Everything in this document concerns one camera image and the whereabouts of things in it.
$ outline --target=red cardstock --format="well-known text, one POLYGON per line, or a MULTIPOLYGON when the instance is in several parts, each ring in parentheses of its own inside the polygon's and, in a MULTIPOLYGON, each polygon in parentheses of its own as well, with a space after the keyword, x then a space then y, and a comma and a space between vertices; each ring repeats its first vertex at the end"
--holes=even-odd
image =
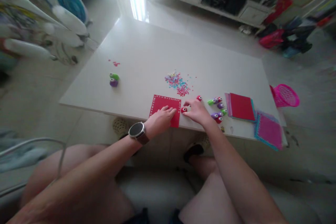
POLYGON ((232 116, 255 121, 251 98, 230 93, 232 116))
POLYGON ((178 128, 179 123, 180 123, 180 108, 181 108, 181 100, 175 99, 175 98, 170 98, 166 96, 159 96, 159 95, 154 95, 152 106, 150 108, 150 114, 154 114, 157 112, 159 109, 162 109, 164 106, 169 106, 173 107, 176 109, 176 113, 174 114, 173 118, 171 119, 171 127, 178 128))

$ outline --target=white table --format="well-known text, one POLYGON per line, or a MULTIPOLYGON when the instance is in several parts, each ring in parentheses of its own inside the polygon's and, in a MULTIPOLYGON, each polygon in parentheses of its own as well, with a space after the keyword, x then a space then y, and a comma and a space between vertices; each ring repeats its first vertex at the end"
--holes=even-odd
MULTIPOLYGON (((123 17, 60 103, 146 120, 156 94, 181 99, 182 105, 186 99, 195 99, 197 95, 201 95, 205 103, 221 96, 226 104, 225 92, 251 97, 256 109, 279 120, 260 59, 123 17), (175 69, 185 81, 188 80, 191 88, 185 97, 180 97, 165 81, 165 76, 175 69), (117 88, 109 85, 111 72, 120 76, 117 88)), ((206 108, 209 113, 219 111, 216 106, 206 104, 206 108)), ((255 140, 250 122, 224 116, 222 125, 227 135, 255 140)), ((183 115, 180 116, 180 127, 203 130, 183 115)), ((287 145, 285 139, 283 137, 283 144, 287 145)))

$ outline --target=watch face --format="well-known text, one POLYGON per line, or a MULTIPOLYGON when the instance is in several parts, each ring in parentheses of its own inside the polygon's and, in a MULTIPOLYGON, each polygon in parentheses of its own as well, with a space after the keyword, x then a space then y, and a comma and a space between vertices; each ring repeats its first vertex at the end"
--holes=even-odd
POLYGON ((129 129, 129 135, 131 137, 137 137, 143 130, 144 125, 141 122, 137 122, 129 129))

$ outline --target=pink basket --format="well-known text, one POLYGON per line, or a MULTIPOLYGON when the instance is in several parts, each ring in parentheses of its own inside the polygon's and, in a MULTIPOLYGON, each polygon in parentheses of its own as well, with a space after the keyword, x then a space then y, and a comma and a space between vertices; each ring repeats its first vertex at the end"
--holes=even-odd
POLYGON ((280 84, 274 88, 274 91, 274 101, 277 107, 297 107, 300 105, 300 99, 291 87, 280 84))

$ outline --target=pink paper confetti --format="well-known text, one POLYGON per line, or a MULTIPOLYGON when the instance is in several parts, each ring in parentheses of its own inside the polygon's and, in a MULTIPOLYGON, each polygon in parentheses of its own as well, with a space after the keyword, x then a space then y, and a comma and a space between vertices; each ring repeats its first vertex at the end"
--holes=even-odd
POLYGON ((185 96, 189 94, 190 88, 180 75, 181 73, 176 73, 175 71, 174 73, 168 74, 164 79, 169 84, 169 88, 177 90, 178 95, 185 96))

